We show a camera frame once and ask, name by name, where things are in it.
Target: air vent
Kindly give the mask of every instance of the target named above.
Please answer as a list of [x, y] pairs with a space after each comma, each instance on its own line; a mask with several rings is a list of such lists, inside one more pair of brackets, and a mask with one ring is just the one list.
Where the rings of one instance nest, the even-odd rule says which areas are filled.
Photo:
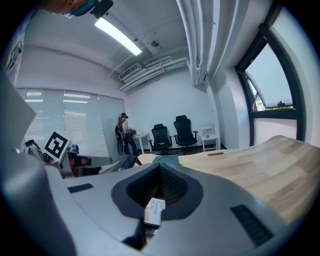
[[243, 204], [230, 208], [256, 247], [264, 244], [274, 235]]
[[136, 63], [130, 68], [128, 68], [126, 71], [124, 71], [122, 74], [120, 74], [118, 78], [120, 81], [122, 81], [124, 79], [131, 77], [133, 74], [137, 73], [141, 69], [142, 69], [141, 65], [139, 63]]

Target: wooden desk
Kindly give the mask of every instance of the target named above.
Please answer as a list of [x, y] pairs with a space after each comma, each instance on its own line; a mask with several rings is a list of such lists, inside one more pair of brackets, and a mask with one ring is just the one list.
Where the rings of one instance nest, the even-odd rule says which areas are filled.
[[[138, 158], [147, 164], [155, 157]], [[281, 135], [248, 149], [179, 156], [179, 164], [235, 182], [288, 224], [307, 213], [320, 181], [320, 148]]]

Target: window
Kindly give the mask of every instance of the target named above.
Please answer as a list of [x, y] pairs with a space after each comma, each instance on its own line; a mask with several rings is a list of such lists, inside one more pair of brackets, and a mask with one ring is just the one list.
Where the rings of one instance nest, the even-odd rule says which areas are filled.
[[270, 30], [280, 10], [277, 3], [272, 4], [264, 23], [258, 27], [258, 34], [235, 66], [247, 104], [250, 146], [266, 138], [262, 136], [266, 131], [288, 137], [296, 133], [297, 140], [305, 140], [302, 86], [293, 61]]
[[63, 131], [62, 104], [63, 91], [28, 89], [25, 102], [36, 112], [24, 140], [34, 140], [43, 150], [54, 131]]
[[293, 108], [284, 70], [269, 44], [266, 44], [244, 73], [255, 101], [253, 111]]
[[77, 144], [80, 155], [108, 157], [100, 119], [99, 97], [76, 91], [65, 91], [63, 124], [72, 144]]

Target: white wall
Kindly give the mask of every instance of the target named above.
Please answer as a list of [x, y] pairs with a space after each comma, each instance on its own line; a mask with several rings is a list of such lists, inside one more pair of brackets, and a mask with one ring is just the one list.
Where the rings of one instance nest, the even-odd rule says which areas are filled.
[[[191, 86], [188, 68], [175, 69], [159, 77], [158, 81], [128, 96], [128, 124], [139, 133], [149, 133], [151, 140], [154, 125], [163, 124], [172, 136], [172, 147], [176, 148], [176, 116], [186, 115], [191, 120], [191, 130], [198, 131], [199, 135], [201, 125], [213, 123], [212, 107], [207, 93]], [[202, 145], [200, 137], [197, 137], [197, 145]]]
[[26, 46], [22, 53], [16, 87], [51, 88], [101, 94], [125, 100], [105, 70], [88, 61]]
[[228, 149], [245, 149], [250, 144], [247, 103], [233, 68], [218, 70], [213, 79], [221, 143]]
[[283, 135], [295, 139], [297, 136], [297, 120], [255, 118], [254, 144], [267, 141], [273, 136]]
[[271, 28], [285, 48], [297, 71], [306, 112], [305, 141], [320, 147], [320, 62], [307, 34], [285, 8]]

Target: label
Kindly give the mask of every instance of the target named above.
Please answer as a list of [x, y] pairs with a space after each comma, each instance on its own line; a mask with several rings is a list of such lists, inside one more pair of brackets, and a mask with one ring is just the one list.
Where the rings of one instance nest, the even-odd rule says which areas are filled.
[[161, 212], [166, 208], [166, 201], [151, 198], [144, 210], [144, 222], [151, 225], [161, 225]]

